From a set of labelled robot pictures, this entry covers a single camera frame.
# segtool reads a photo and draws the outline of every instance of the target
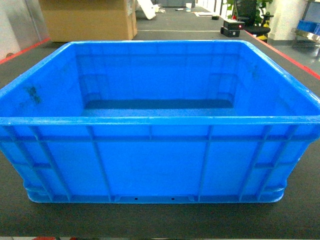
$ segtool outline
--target blue bin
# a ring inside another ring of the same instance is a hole
[[[317,23],[313,21],[300,20],[297,29],[313,33],[317,27]]]
[[[320,137],[320,99],[239,40],[71,42],[0,105],[38,203],[276,202]]]
[[[315,28],[315,30],[314,30],[314,34],[317,34],[317,35],[320,36],[320,23],[317,23],[317,24],[316,24],[316,28]]]

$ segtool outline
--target crate rim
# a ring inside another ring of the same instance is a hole
[[[320,111],[320,98],[300,83],[295,77],[284,70],[280,65],[268,57],[265,53],[245,40],[150,40],[150,41],[72,41],[64,44],[53,53],[39,61],[30,69],[15,78],[9,84],[0,89],[0,98],[4,97],[18,85],[22,84],[30,75],[48,64],[54,57],[62,51],[74,45],[86,44],[192,44],[192,43],[241,43],[246,45],[251,51],[256,53],[268,65],[273,67],[284,81],[289,82],[293,87],[305,96],[311,104]],[[82,116],[51,116],[51,117],[0,117],[0,125],[278,125],[278,124],[313,124],[320,125],[320,115],[292,115],[292,116],[189,116],[189,117],[82,117]]]
[[[311,116],[135,116],[135,117],[0,117],[0,126],[40,125],[320,125],[320,115]]]

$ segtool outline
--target red table edge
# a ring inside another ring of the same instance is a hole
[[[293,63],[294,65],[296,65],[297,67],[301,68],[302,70],[304,70],[305,72],[307,72],[308,74],[312,75],[313,77],[315,77],[316,79],[320,80],[320,75],[317,74],[316,72],[314,72],[313,70],[311,70],[309,67],[302,65],[301,63],[297,62],[296,60],[292,59],[291,57],[289,57],[288,55],[284,54],[283,52],[279,51],[278,49],[274,48],[273,46],[270,46],[269,44],[265,43],[264,41],[260,40],[259,38],[253,36],[252,34],[250,34],[249,32],[245,31],[248,35],[250,35],[252,38],[256,39],[257,41],[259,41],[260,43],[262,43],[263,45],[265,45],[266,47],[268,47],[269,49],[271,49],[272,51],[274,51],[275,53],[279,54],[281,57],[287,59],[289,62]]]
[[[316,79],[320,80],[320,75],[317,74],[316,72],[314,72],[313,70],[311,70],[309,67],[302,65],[301,63],[297,62],[296,60],[292,59],[291,57],[289,57],[288,55],[284,54],[283,52],[279,51],[278,49],[274,48],[273,46],[270,46],[269,44],[265,43],[264,41],[260,40],[259,38],[254,37],[253,35],[251,35],[250,33],[248,33],[247,31],[245,31],[248,35],[250,35],[252,38],[256,39],[258,42],[262,43],[263,45],[265,45],[266,47],[268,47],[269,49],[271,49],[272,51],[274,51],[275,53],[279,54],[280,56],[282,56],[283,58],[287,59],[289,62],[293,63],[294,65],[296,65],[297,67],[301,68],[302,70],[304,70],[305,72],[307,72],[308,74],[312,75],[313,77],[315,77]],[[6,57],[3,60],[0,60],[0,64],[3,64],[31,49],[34,49],[36,47],[38,47],[41,44],[44,44],[46,42],[48,42],[50,40],[50,38],[46,38],[30,47],[27,47],[9,57]]]
[[[8,56],[8,57],[6,57],[5,59],[0,60],[0,64],[3,64],[3,63],[5,63],[5,62],[7,62],[7,61],[9,61],[9,60],[11,60],[11,59],[13,59],[13,58],[21,55],[21,54],[24,54],[25,52],[27,52],[27,51],[29,51],[29,50],[31,50],[31,49],[34,49],[34,48],[38,47],[39,45],[48,42],[49,40],[50,40],[50,37],[48,37],[48,38],[46,38],[46,39],[44,39],[44,40],[42,40],[42,41],[40,41],[40,42],[37,42],[36,44],[34,44],[34,45],[32,45],[32,46],[29,46],[29,47],[27,47],[27,48],[25,48],[25,49],[23,49],[23,50],[15,53],[15,54],[11,55],[11,56]]]

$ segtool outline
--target crate base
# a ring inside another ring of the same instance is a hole
[[[284,189],[266,193],[259,197],[256,195],[222,196],[54,196],[51,200],[47,195],[28,192],[28,197],[36,203],[106,203],[106,204],[218,204],[218,203],[275,203],[284,196]]]

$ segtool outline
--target desk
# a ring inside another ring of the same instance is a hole
[[[166,8],[138,19],[135,40],[229,39],[221,21]],[[320,96],[320,81],[245,32],[251,42]],[[45,43],[0,65],[1,86],[53,52]],[[118,238],[320,239],[320,141],[310,145],[288,179],[282,200],[269,204],[38,204],[0,154],[0,236]]]

